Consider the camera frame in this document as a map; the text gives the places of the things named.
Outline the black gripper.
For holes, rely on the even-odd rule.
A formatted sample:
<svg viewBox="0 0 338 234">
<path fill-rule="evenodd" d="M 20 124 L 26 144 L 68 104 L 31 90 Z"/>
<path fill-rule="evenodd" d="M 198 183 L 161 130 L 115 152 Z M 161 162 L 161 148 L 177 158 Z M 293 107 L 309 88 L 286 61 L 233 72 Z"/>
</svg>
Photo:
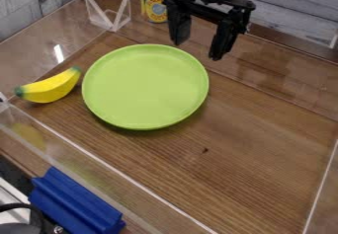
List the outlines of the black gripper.
<svg viewBox="0 0 338 234">
<path fill-rule="evenodd" d="M 218 23 L 209 57 L 217 61 L 231 50 L 238 37 L 250 25 L 257 5 L 250 0 L 165 0 L 169 9 L 169 34 L 175 45 L 190 38 L 191 15 Z"/>
</svg>

